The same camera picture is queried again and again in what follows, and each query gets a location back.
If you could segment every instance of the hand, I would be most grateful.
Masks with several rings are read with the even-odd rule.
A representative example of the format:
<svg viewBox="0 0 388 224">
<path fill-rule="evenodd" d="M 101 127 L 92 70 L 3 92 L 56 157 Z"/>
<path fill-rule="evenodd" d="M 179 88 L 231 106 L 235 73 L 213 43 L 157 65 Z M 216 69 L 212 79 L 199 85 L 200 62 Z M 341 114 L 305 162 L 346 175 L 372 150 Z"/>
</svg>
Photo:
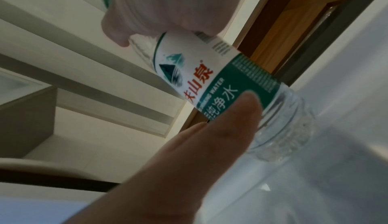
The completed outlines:
<svg viewBox="0 0 388 224">
<path fill-rule="evenodd" d="M 112 0 L 102 21 L 105 34 L 120 46 L 133 34 L 157 35 L 174 28 L 217 35 L 239 0 Z"/>
<path fill-rule="evenodd" d="M 169 141 L 132 178 L 66 224 L 190 224 L 210 187 L 247 150 L 260 122 L 247 92 L 213 122 Z"/>
</svg>

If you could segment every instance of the green label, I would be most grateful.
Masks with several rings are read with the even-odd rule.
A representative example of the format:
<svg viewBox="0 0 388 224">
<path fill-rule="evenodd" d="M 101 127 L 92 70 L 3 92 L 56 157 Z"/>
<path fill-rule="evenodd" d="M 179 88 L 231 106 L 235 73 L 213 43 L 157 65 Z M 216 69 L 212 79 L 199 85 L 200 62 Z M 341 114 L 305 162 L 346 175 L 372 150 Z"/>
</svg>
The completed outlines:
<svg viewBox="0 0 388 224">
<path fill-rule="evenodd" d="M 243 54 L 237 55 L 212 81 L 197 108 L 213 120 L 223 113 L 244 91 L 258 94 L 265 109 L 274 99 L 280 82 Z"/>
</svg>

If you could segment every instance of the water bottle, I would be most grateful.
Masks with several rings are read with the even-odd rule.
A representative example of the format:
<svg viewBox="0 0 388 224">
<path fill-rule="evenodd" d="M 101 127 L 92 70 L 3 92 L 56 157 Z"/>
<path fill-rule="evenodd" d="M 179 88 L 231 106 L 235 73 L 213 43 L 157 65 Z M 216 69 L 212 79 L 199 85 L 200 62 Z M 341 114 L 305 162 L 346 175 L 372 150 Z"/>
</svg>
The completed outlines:
<svg viewBox="0 0 388 224">
<path fill-rule="evenodd" d="M 110 0 L 104 0 L 109 6 Z M 287 85 L 217 36 L 173 30 L 133 35 L 130 46 L 209 120 L 222 114 L 244 91 L 260 97 L 263 114 L 247 153 L 280 161 L 302 148 L 314 131 L 314 115 Z"/>
</svg>

